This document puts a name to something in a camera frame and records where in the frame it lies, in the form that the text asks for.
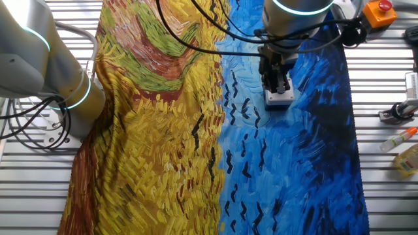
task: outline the green brushstroke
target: green brushstroke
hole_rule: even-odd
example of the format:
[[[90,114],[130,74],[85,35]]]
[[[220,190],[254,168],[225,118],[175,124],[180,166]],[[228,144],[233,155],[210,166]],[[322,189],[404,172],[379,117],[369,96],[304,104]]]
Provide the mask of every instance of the green brushstroke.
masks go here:
[[[146,68],[132,52],[124,50],[120,44],[116,42],[114,35],[100,35],[102,41],[105,37],[107,37],[107,41],[110,43],[108,50],[113,46],[116,47],[112,56],[117,57],[125,52],[125,56],[118,60],[118,63],[127,70],[127,73],[124,75],[138,84],[141,89],[148,91],[178,91],[183,85],[185,75],[189,68],[202,55],[201,53],[194,53],[192,58],[185,65],[185,68],[180,75],[180,79],[168,81],[164,77]]]
[[[138,19],[144,32],[156,48],[161,50],[164,54],[171,55],[173,57],[180,57],[184,54],[186,47],[178,43],[171,35],[169,35],[165,28],[160,24],[157,18],[153,15],[153,12],[149,6],[145,3],[132,4],[133,9],[138,13]],[[125,56],[118,60],[118,63],[127,70],[124,74],[131,79],[134,83],[143,90],[148,91],[178,91],[183,85],[185,75],[196,60],[202,55],[201,53],[194,53],[192,58],[185,65],[182,74],[179,79],[168,81],[164,77],[147,69],[136,57],[129,51],[122,48],[117,42],[114,35],[109,33],[108,28],[114,29],[115,20],[112,17],[110,9],[105,8],[102,11],[101,22],[105,35],[99,35],[101,41],[106,38],[110,43],[108,50],[112,47],[116,47],[112,56],[119,57],[123,53]],[[182,40],[190,43],[196,36],[199,41],[198,25],[195,23],[184,31],[181,38]]]
[[[153,15],[151,8],[146,3],[133,4],[133,9],[138,13],[139,22],[151,44],[160,49],[164,54],[180,57],[186,50],[171,35],[167,33],[164,26]],[[193,40],[197,33],[197,25],[191,25],[183,31],[181,39],[187,43]]]

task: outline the small bottle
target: small bottle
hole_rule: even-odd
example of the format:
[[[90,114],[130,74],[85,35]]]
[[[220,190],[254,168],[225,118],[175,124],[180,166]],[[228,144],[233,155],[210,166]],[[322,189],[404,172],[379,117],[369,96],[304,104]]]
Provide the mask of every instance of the small bottle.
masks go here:
[[[395,164],[405,175],[418,172],[418,144],[394,158]]]
[[[404,131],[403,133],[400,133],[399,135],[386,140],[384,143],[380,145],[380,150],[387,152],[397,147],[398,145],[403,143],[405,140],[409,140],[417,132],[418,132],[418,129],[416,127],[411,127],[408,130]]]

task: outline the painted fabric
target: painted fabric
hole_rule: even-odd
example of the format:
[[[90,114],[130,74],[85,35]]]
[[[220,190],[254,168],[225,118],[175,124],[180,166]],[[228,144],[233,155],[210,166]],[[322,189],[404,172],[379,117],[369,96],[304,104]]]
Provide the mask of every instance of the painted fabric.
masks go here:
[[[219,4],[245,32],[263,26],[263,0],[198,3],[225,28]],[[194,46],[257,51],[188,0],[161,4]],[[341,46],[300,55],[294,103],[267,112],[259,58],[182,46],[154,0],[103,1],[97,39],[106,106],[74,159],[58,234],[369,233]]]

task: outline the orange button housing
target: orange button housing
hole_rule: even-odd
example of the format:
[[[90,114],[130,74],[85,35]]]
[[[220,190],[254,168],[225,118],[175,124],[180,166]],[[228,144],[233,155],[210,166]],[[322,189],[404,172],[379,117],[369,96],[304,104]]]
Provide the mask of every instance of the orange button housing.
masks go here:
[[[380,1],[369,2],[363,9],[363,14],[374,29],[389,26],[398,18],[393,8],[383,11],[379,4]]]

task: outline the red button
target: red button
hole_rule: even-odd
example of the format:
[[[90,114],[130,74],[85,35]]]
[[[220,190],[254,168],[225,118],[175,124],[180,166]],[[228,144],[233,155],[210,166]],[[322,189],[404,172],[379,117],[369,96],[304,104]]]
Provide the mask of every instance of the red button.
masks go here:
[[[379,8],[386,12],[392,9],[392,3],[388,0],[382,0],[379,3]]]

